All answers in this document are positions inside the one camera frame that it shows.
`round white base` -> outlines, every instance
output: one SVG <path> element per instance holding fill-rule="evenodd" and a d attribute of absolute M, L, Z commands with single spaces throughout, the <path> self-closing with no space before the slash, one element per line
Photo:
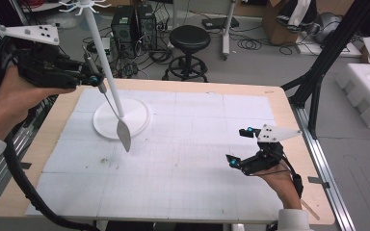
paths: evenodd
<path fill-rule="evenodd" d="M 113 98 L 110 98 L 110 102 L 113 105 L 114 110 L 118 114 L 116 109 L 116 103 Z M 145 103 L 134 98 L 121 98 L 120 99 L 124 117 L 122 120 L 127 124 L 131 137 L 134 137 L 144 131 L 149 123 L 149 110 Z M 108 139 L 119 141 L 117 135 L 117 124 L 119 120 L 114 115 L 108 102 L 104 102 L 98 107 L 94 113 L 92 120 L 95 130 Z"/>

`white pole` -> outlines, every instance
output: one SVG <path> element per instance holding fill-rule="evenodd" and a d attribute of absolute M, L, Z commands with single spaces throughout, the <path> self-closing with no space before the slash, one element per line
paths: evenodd
<path fill-rule="evenodd" d="M 92 32 L 92 39 L 94 40 L 97 54 L 100 57 L 101 65 L 103 66 L 104 72 L 109 82 L 111 93 L 113 95 L 114 101 L 116 102 L 117 110 L 119 111 L 119 116 L 124 117 L 124 111 L 122 110 L 121 102 L 119 101 L 119 94 L 117 92 L 116 84 L 114 83 L 113 73 L 111 72 L 110 65 L 104 51 L 103 42 L 101 41 L 97 24 L 95 24 L 93 12 L 90 8 L 84 8 L 83 12 L 86 17 L 87 23 L 89 24 L 90 31 Z"/>

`white mounting bracket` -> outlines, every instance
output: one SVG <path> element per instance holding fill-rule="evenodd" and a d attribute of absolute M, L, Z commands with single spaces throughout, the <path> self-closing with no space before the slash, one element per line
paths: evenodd
<path fill-rule="evenodd" d="M 95 11 L 93 9 L 93 6 L 97 6 L 97 7 L 101 7 L 101 8 L 108 8 L 111 6 L 111 4 L 109 5 L 106 5 L 106 6 L 103 6 L 103 5 L 100 5 L 100 4 L 96 4 L 96 3 L 100 3 L 100 2 L 105 2 L 106 0 L 97 0 L 97 1 L 92 1 L 92 0 L 80 0 L 76 3 L 64 3 L 64 2 L 59 2 L 60 4 L 64 5 L 64 6 L 67 6 L 67 7 L 71 7 L 70 9 L 68 10 L 59 10 L 60 12 L 71 12 L 73 11 L 74 9 L 76 8 L 80 8 L 80 11 L 77 15 L 80 15 L 82 14 L 83 12 L 83 9 L 85 8 L 90 8 L 94 13 L 98 13 L 97 11 Z"/>
<path fill-rule="evenodd" d="M 290 128 L 276 127 L 269 124 L 264 124 L 263 128 L 260 131 L 259 137 L 257 138 L 258 142 L 278 142 L 284 141 L 289 138 L 296 137 L 301 135 L 302 131 L 293 130 Z"/>
<path fill-rule="evenodd" d="M 21 27 L 5 27 L 1 25 L 0 35 L 38 41 L 50 45 L 59 45 L 59 34 L 57 27 L 52 25 Z"/>

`black stool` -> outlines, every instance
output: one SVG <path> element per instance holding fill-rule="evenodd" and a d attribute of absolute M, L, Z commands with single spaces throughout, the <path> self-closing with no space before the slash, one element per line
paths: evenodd
<path fill-rule="evenodd" d="M 209 34 L 196 26 L 180 26 L 171 31 L 170 42 L 174 47 L 185 53 L 185 56 L 177 57 L 170 62 L 162 80 L 169 80 L 168 72 L 170 72 L 181 78 L 182 81 L 202 77 L 204 82 L 207 83 L 205 73 L 208 68 L 201 59 L 193 56 L 193 54 L 209 45 Z M 178 61 L 177 66 L 172 66 L 175 61 Z"/>

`human hand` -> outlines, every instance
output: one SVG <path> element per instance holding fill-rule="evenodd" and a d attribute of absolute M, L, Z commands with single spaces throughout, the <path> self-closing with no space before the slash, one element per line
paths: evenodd
<path fill-rule="evenodd" d="M 16 66 L 8 68 L 0 87 L 0 140 L 3 140 L 28 115 L 28 110 L 41 100 L 54 94 L 73 92 L 74 89 L 36 88 L 17 72 Z"/>
<path fill-rule="evenodd" d="M 277 193 L 284 209 L 302 209 L 302 203 L 294 188 L 290 171 L 278 164 L 267 170 L 258 171 L 255 175 L 262 178 Z"/>

